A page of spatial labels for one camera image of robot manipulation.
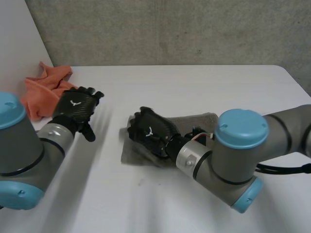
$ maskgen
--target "gray cloth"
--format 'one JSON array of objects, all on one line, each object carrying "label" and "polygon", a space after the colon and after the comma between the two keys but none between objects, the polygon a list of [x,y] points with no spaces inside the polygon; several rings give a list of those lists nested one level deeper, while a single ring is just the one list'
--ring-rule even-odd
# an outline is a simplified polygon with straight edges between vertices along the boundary
[{"label": "gray cloth", "polygon": [[[192,132],[193,127],[201,127],[208,133],[214,132],[215,126],[218,121],[218,117],[214,113],[204,113],[201,115],[194,116],[184,116],[184,117],[172,117],[168,118],[172,121],[176,127],[179,129],[182,136],[187,133]],[[144,146],[141,144],[132,141],[126,129],[120,130],[120,137],[124,137],[124,145],[121,156],[121,163],[130,164],[130,165],[154,165],[158,167],[174,167],[175,163],[170,159],[162,160],[151,154]],[[207,138],[207,147],[210,147],[212,144],[212,140]]]}]

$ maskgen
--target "orange cloth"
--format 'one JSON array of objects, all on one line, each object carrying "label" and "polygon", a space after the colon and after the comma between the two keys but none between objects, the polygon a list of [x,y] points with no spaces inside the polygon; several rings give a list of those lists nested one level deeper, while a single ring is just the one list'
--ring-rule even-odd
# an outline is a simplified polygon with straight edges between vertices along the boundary
[{"label": "orange cloth", "polygon": [[30,120],[52,116],[62,93],[75,87],[63,80],[72,74],[70,66],[48,67],[43,62],[40,66],[44,68],[41,78],[26,78],[27,92],[20,98]]}]

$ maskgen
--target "gray wall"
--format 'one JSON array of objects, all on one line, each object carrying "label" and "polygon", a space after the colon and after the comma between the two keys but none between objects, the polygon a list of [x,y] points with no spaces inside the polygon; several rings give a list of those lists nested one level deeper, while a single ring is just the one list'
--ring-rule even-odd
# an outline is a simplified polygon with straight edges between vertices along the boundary
[{"label": "gray wall", "polygon": [[311,94],[311,0],[26,0],[54,65],[279,65]]}]

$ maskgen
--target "white table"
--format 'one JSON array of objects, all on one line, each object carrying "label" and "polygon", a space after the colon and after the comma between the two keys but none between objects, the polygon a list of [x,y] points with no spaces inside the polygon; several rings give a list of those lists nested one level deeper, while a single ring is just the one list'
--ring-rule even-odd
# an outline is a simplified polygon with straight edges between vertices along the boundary
[{"label": "white table", "polygon": [[[76,138],[35,209],[1,210],[1,233],[310,232],[311,175],[258,174],[264,188],[241,215],[177,169],[120,163],[119,129],[140,106],[177,117],[232,108],[267,114],[310,104],[311,98],[283,68],[73,67],[70,81],[105,93],[92,118],[97,140]],[[267,164],[309,162],[295,153]]]}]

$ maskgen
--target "light blue cap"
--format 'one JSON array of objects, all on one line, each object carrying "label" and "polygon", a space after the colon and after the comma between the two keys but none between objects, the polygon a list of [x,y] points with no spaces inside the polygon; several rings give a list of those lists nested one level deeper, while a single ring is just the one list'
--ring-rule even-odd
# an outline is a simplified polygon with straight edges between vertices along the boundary
[{"label": "light blue cap", "polygon": [[253,203],[257,194],[261,191],[262,186],[262,181],[259,178],[256,178],[248,189],[242,194],[242,196],[240,196],[240,198],[231,206],[231,208],[243,214]]},{"label": "light blue cap", "polygon": [[0,181],[0,206],[14,210],[30,210],[37,206],[44,192],[32,185]]},{"label": "light blue cap", "polygon": [[15,95],[0,92],[0,130],[19,123],[25,116],[26,110]]},{"label": "light blue cap", "polygon": [[269,125],[251,110],[232,109],[221,114],[215,135],[219,142],[233,149],[250,149],[264,142]]}]

